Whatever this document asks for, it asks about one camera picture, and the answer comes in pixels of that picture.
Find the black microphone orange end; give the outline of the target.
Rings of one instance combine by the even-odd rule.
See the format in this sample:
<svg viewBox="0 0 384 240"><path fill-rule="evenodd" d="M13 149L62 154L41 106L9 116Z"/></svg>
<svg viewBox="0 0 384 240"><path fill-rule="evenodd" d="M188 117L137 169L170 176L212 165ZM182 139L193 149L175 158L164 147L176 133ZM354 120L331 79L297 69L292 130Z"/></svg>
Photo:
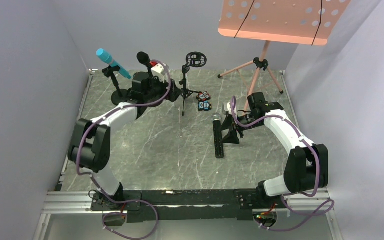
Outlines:
<svg viewBox="0 0 384 240"><path fill-rule="evenodd" d="M153 65L151 64L151 59L147 53L140 51L137 53L136 58L139 63L146 66L148 70L153 67Z"/></svg>

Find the black round-base mic stand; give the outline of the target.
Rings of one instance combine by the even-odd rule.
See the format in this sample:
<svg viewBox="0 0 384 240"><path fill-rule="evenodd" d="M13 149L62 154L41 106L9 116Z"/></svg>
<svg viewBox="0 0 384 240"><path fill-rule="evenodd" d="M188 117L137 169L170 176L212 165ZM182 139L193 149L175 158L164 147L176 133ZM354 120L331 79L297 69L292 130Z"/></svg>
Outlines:
<svg viewBox="0 0 384 240"><path fill-rule="evenodd" d="M103 75L107 78L110 78L115 87L115 91L112 93L110 98L112 104L115 106L120 103L127 103L130 100L129 91L127 89L120 89L119 82L115 75L115 72L118 72L120 69L121 68L118 66L108 66L102 70Z"/></svg>

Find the black tripod shock-mount stand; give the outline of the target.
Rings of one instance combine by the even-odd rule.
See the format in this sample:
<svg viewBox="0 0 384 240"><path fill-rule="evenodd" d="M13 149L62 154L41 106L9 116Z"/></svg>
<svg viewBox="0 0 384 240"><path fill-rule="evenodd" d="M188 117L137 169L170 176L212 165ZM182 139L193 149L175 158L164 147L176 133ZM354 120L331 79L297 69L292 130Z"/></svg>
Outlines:
<svg viewBox="0 0 384 240"><path fill-rule="evenodd" d="M198 91L190 90L187 88L187 73L191 68L202 68L207 63L207 57L201 52L190 52L185 57L186 63L182 66L182 79L179 81L179 84L182 86L181 97L182 100L182 116L185 115L185 100L189 98L192 94L198 93Z"/></svg>

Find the blue microphone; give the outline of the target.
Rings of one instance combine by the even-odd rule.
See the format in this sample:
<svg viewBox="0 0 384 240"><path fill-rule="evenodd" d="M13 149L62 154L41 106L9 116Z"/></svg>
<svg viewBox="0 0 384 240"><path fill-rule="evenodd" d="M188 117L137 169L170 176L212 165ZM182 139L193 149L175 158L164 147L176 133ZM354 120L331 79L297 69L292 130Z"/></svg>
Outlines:
<svg viewBox="0 0 384 240"><path fill-rule="evenodd" d="M114 58L111 56L111 54L109 52L107 52L105 49L103 48L99 48L97 51L96 51L96 56L105 64L108 64L109 66L111 67L118 67L119 70L118 72L125 78L131 80L132 77L131 75L129 74L129 72L123 68L116 60L114 60Z"/></svg>

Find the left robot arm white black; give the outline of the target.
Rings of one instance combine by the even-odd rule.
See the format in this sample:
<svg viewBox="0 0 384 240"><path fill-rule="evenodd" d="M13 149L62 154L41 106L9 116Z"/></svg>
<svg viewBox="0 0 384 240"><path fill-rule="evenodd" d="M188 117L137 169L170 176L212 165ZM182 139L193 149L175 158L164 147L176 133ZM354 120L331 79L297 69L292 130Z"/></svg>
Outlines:
<svg viewBox="0 0 384 240"><path fill-rule="evenodd" d="M161 80L147 72L137 72L129 89L114 92L119 104L93 119L79 119L74 127L67 158L75 163L78 175L89 176L98 191L109 199L124 201L124 188L109 166L112 132L139 119L148 108L164 100L175 102L181 90L168 77Z"/></svg>

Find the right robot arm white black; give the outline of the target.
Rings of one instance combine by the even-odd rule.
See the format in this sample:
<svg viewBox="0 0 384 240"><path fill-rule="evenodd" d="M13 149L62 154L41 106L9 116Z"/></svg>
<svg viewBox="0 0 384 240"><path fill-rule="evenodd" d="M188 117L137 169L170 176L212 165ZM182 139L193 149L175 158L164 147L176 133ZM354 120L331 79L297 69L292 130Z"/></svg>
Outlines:
<svg viewBox="0 0 384 240"><path fill-rule="evenodd" d="M263 198L304 194L313 197L319 188L329 183L329 152L324 144L307 138L287 116L279 102L268 102L262 92L247 98L250 110L238 116L236 98L225 103L222 110L226 118L221 125L228 134L223 144L239 144L244 131L258 127L268 128L288 154L284 172L275 178L258 183L257 192Z"/></svg>

